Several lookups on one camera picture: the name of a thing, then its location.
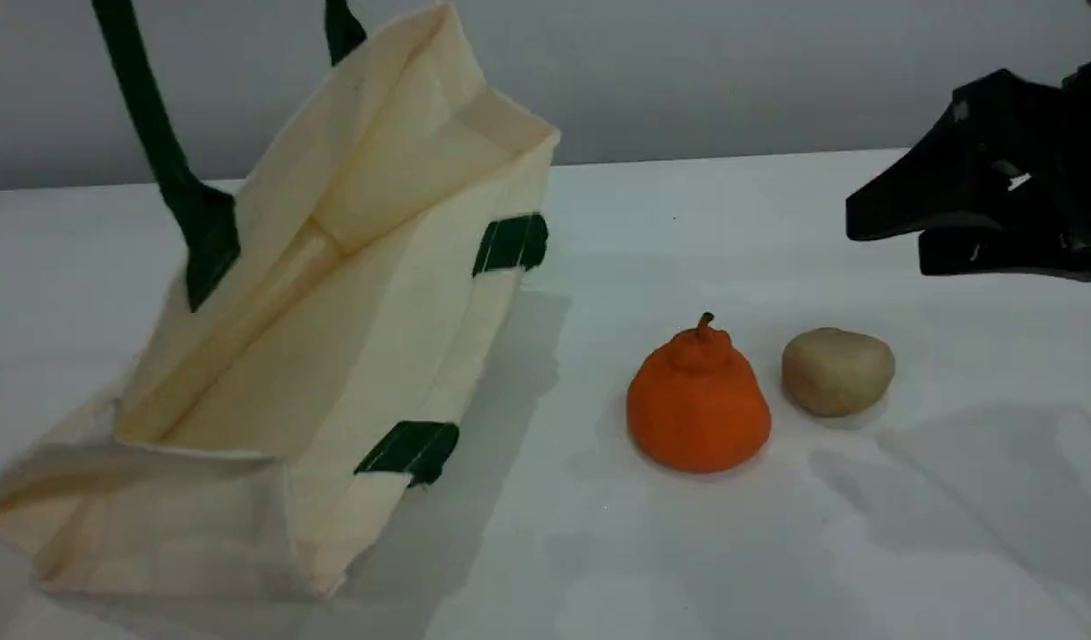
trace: white tabletop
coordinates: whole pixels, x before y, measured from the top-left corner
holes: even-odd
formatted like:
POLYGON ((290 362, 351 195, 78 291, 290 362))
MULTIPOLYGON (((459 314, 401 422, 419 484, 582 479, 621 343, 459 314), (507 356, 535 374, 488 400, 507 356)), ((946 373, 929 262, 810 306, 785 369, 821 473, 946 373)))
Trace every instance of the white tabletop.
MULTIPOLYGON (((847 195, 898 157, 553 170, 549 255, 446 473, 331 603, 52 603, 0 546, 0 638, 1091 637, 1091 285, 924 278, 912 238, 848 242, 847 195), (639 457, 622 398, 704 311, 774 432, 691 478, 639 457), (819 325, 898 359, 886 402, 829 425, 854 431, 778 386, 819 325)), ((151 185, 0 193, 0 464, 125 367, 182 253, 151 185)))

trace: black plastic part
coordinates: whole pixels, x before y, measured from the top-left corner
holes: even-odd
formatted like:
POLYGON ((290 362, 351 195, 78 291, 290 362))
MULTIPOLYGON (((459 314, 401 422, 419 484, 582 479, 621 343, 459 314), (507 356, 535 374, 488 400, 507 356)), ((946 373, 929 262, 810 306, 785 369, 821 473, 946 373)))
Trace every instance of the black plastic part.
POLYGON ((1074 250, 1066 238, 1046 233, 1000 233, 982 229, 933 229, 921 233, 921 273, 1035 273, 1091 282, 1091 250, 1074 250))
POLYGON ((926 275, 1091 281, 1091 62, 1062 88, 1007 70, 960 86, 918 145, 846 200, 850 239, 914 231, 926 275))

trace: fruit stem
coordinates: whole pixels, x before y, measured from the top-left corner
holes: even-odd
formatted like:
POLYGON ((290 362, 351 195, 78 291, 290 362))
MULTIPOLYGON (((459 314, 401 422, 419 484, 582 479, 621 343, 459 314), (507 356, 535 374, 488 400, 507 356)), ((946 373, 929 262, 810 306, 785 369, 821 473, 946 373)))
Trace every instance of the fruit stem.
POLYGON ((699 336, 699 329, 703 329, 704 327, 707 327, 707 325, 710 325, 711 321, 715 321, 714 313, 711 313, 710 311, 705 312, 703 317, 699 317, 699 324, 695 325, 695 335, 699 336))

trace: grey wall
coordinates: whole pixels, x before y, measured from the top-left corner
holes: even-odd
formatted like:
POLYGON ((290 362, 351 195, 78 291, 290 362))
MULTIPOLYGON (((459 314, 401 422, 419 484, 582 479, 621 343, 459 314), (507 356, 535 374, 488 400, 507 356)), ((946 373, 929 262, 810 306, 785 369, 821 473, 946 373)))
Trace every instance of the grey wall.
MULTIPOLYGON (((353 0, 369 27, 422 0, 353 0)), ((328 64, 322 0, 137 0, 192 166, 241 177, 328 64)), ((906 146, 957 84, 1091 60, 1082 0, 459 0, 559 161, 906 146)), ((87 0, 0 0, 0 188, 149 177, 87 0)))

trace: canvas tote bag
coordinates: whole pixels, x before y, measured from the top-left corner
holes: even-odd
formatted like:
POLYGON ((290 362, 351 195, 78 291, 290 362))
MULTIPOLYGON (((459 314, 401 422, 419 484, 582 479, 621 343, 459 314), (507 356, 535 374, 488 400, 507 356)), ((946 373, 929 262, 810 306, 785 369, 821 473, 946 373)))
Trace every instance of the canvas tote bag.
POLYGON ((521 273, 559 133, 489 88, 449 4, 334 68, 236 195, 192 178, 129 0, 94 0, 189 246, 129 376, 0 473, 0 538, 57 590, 326 595, 434 482, 521 273))

